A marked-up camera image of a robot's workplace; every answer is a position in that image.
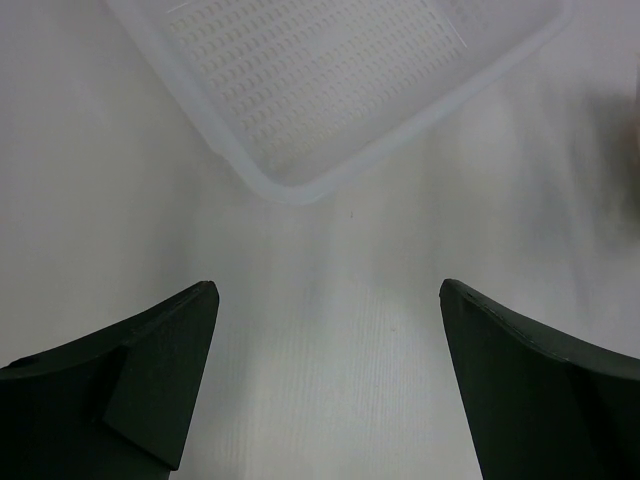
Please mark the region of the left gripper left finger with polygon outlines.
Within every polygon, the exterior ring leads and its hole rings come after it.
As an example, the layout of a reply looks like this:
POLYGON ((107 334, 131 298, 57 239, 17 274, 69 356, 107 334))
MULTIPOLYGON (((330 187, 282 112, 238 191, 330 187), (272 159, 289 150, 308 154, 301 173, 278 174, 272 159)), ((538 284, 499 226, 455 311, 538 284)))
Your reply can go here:
POLYGON ((178 470, 218 312, 202 281, 1 370, 4 479, 167 479, 178 470))

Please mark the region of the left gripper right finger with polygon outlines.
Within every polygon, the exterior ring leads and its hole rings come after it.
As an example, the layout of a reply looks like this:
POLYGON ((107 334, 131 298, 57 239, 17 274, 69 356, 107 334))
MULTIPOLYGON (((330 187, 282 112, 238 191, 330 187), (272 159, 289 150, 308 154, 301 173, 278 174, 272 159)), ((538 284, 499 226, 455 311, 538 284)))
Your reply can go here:
POLYGON ((639 362, 516 313, 468 285, 439 292, 485 479, 636 479, 639 362))

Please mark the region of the translucent white plastic basket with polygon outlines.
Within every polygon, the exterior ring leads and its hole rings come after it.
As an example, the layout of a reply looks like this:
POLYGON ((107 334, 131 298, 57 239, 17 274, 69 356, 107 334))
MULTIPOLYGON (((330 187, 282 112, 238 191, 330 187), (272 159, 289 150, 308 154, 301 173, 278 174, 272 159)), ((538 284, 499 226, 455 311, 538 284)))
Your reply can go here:
POLYGON ((256 194, 330 193, 499 79, 570 1, 113 1, 211 150, 256 194))

